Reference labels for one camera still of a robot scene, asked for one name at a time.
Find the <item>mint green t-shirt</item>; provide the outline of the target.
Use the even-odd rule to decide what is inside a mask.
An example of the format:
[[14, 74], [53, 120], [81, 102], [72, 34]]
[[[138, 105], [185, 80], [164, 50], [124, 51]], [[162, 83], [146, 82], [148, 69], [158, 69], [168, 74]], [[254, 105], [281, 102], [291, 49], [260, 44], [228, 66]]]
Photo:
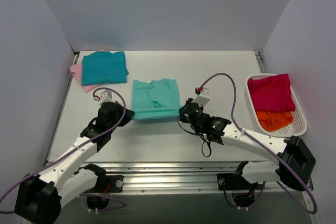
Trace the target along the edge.
[[180, 107], [176, 80], [133, 81], [131, 110], [135, 112], [134, 120], [177, 118]]

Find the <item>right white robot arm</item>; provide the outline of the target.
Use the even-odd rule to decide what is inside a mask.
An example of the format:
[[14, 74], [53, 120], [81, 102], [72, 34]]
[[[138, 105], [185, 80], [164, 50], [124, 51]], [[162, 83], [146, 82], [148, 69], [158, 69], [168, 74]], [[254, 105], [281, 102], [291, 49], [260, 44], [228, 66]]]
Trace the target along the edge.
[[272, 180], [304, 191], [316, 159], [303, 139], [298, 136], [271, 137], [240, 128], [234, 122], [204, 113], [203, 107], [188, 99], [179, 109], [180, 122], [187, 123], [193, 135], [205, 143], [234, 146], [261, 156], [275, 165]]

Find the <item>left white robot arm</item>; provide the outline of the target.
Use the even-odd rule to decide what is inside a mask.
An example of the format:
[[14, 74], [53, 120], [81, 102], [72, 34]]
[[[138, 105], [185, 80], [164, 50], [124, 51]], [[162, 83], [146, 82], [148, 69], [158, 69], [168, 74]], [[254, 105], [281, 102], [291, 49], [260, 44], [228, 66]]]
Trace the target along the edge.
[[117, 127], [134, 118], [135, 112], [118, 102], [104, 102], [98, 115], [83, 129], [73, 145], [54, 163], [19, 184], [15, 214], [32, 223], [54, 223], [62, 208], [82, 193], [105, 190], [106, 170], [85, 161], [98, 153]]

